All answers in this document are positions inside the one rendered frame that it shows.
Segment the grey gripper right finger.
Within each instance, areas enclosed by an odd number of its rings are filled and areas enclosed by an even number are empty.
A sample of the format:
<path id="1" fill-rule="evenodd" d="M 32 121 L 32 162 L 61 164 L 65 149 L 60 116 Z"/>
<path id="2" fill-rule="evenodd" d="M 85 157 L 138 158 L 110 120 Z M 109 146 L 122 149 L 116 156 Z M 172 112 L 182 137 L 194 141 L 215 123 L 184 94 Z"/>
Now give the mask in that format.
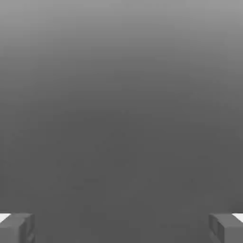
<path id="1" fill-rule="evenodd" d="M 243 243 L 243 213 L 209 214 L 212 243 Z"/>

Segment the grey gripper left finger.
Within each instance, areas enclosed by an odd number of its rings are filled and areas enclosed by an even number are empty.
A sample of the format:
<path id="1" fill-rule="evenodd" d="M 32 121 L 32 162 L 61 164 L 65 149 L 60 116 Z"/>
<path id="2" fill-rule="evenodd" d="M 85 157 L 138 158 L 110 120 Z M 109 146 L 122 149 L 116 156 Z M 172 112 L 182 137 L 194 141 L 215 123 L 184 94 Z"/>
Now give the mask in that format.
<path id="1" fill-rule="evenodd" d="M 0 213 L 0 243 L 35 243 L 35 215 Z"/>

